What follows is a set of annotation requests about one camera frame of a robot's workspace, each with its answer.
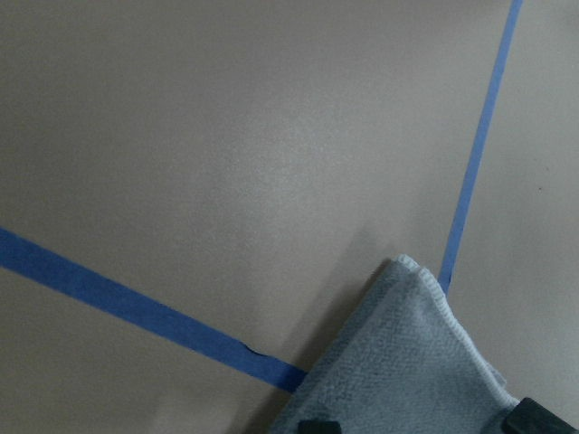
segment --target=gray surface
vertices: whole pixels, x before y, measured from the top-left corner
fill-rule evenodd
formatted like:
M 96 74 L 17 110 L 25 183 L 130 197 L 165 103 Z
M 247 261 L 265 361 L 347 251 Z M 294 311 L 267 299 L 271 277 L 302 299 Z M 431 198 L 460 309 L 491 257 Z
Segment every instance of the gray surface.
M 440 266 L 508 2 L 0 8 L 0 226 L 306 369 L 384 258 L 405 251 Z M 527 355 L 532 361 L 560 347 L 565 357 L 554 356 L 553 369 L 529 368 L 531 361 L 519 369 L 520 359 L 499 351 L 518 335 L 501 327 L 496 343 L 489 328 L 500 322 L 486 316 L 500 311 L 489 312 L 490 293 L 480 290 L 491 277 L 478 242 L 486 261 L 497 252 L 519 258 L 521 276 L 524 267 L 541 269 L 518 256 L 524 247 L 536 253 L 535 244 L 519 248 L 522 231 L 554 228 L 559 238 L 541 238 L 547 256 L 571 255 L 576 245 L 577 201 L 556 189 L 573 194 L 577 184 L 576 124 L 555 120 L 577 111 L 577 88 L 569 88 L 576 74 L 559 67 L 576 60 L 576 6 L 525 9 L 528 35 L 517 34 L 513 52 L 519 73 L 508 70 L 490 140 L 504 131 L 515 163 L 531 139 L 545 141 L 536 142 L 533 171 L 497 156 L 507 148 L 488 152 L 452 302 L 516 392 L 539 381 L 532 369 L 545 369 L 540 384 L 553 384 L 546 404 L 561 408 L 579 390 L 572 377 L 561 391 L 551 382 L 577 356 L 576 329 L 559 316 L 576 311 L 574 268 L 543 268 L 543 283 L 556 279 L 568 290 L 561 297 L 531 281 L 528 311 L 548 312 L 558 328 L 549 344 L 527 346 Z M 533 20 L 545 23 L 548 37 L 533 31 Z M 556 53 L 556 68 L 542 63 L 527 73 L 527 63 Z M 566 74 L 557 93 L 537 84 L 554 80 L 552 69 Z M 567 148 L 551 146 L 548 118 L 532 111 L 533 92 Z M 523 138 L 517 122 L 528 127 Z M 545 158 L 560 169 L 549 172 L 556 193 L 542 197 L 562 211 L 521 219 L 520 206 L 499 208 L 516 203 L 489 189 L 488 167 L 530 189 L 534 179 L 543 182 L 534 176 L 545 175 L 538 169 Z M 535 207 L 536 197 L 529 190 L 518 200 Z M 482 204 L 492 220 L 481 221 Z M 500 224 L 518 233 L 514 222 L 521 235 L 488 235 Z M 261 432 L 288 398 L 4 270 L 0 279 L 3 431 Z M 501 285 L 508 282 L 515 285 Z M 510 297 L 528 288 L 515 285 Z M 543 323 L 532 324 L 538 332 Z

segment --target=blue line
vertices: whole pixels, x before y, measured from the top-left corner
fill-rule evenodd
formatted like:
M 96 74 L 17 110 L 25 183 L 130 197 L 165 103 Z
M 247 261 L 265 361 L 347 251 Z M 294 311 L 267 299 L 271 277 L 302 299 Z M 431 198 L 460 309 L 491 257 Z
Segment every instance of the blue line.
M 294 392 L 306 373 L 0 228 L 0 266 L 176 344 Z
M 470 199 L 472 198 L 474 186 L 477 181 L 477 173 L 479 172 L 480 161 L 487 140 L 490 121 L 492 120 L 493 111 L 495 110 L 500 82 L 507 64 L 508 49 L 510 48 L 513 39 L 518 13 L 522 4 L 523 0 L 513 0 L 510 5 L 505 30 L 503 31 L 500 46 L 498 47 L 495 67 L 490 77 L 485 105 L 480 114 L 479 127 L 477 128 L 477 134 L 474 137 L 474 143 L 472 145 L 472 150 L 470 151 L 469 164 L 467 165 L 467 170 L 464 174 L 464 181 L 462 182 L 462 188 L 460 189 L 459 202 L 456 207 L 456 212 L 454 213 L 454 219 L 452 220 L 451 232 L 446 244 L 446 250 L 444 251 L 444 259 L 442 260 L 441 273 L 438 277 L 438 281 L 445 294 L 448 294 L 449 286 L 451 285 L 452 272 L 454 271 L 456 258 L 459 254 L 460 239 L 462 238 L 464 225 L 469 214 Z

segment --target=blue tape strip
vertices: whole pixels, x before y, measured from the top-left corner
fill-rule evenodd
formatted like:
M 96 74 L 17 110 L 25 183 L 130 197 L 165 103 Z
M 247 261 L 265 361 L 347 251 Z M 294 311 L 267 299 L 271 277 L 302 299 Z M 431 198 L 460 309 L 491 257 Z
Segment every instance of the blue tape strip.
M 470 199 L 472 198 L 474 186 L 477 181 L 477 173 L 479 172 L 480 161 L 487 140 L 490 121 L 492 120 L 492 115 L 495 110 L 500 82 L 507 64 L 508 49 L 510 48 L 513 39 L 518 13 L 522 4 L 523 0 L 513 0 L 510 5 L 505 30 L 503 31 L 500 46 L 498 47 L 495 67 L 493 68 L 490 77 L 485 105 L 480 114 L 479 127 L 477 128 L 477 134 L 474 137 L 474 143 L 472 145 L 472 150 L 470 151 L 469 164 L 467 165 L 467 170 L 464 174 L 464 181 L 462 182 L 462 188 L 460 189 L 459 202 L 456 207 L 456 212 L 454 213 L 454 219 L 452 220 L 451 232 L 446 244 L 446 250 L 444 251 L 444 259 L 442 260 L 441 273 L 438 277 L 438 281 L 445 294 L 448 294 L 449 286 L 451 285 L 452 272 L 454 271 L 456 258 L 459 254 L 460 239 L 462 238 L 464 225 L 469 214 Z
M 0 228 L 0 266 L 287 392 L 306 373 Z

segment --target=folded cloth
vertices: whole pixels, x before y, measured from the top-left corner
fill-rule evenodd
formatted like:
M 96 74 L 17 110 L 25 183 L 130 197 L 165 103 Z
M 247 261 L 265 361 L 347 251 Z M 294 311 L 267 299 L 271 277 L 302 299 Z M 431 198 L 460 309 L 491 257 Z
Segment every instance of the folded cloth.
M 336 420 L 345 434 L 499 434 L 518 401 L 428 269 L 395 259 L 271 427 Z

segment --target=fabric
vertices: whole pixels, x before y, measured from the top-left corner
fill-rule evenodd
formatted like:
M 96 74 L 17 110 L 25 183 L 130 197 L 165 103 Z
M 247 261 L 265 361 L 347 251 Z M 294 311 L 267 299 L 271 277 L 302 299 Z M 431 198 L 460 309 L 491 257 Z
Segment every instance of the fabric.
M 499 434 L 518 401 L 427 269 L 394 260 L 271 427 L 336 420 L 346 434 Z

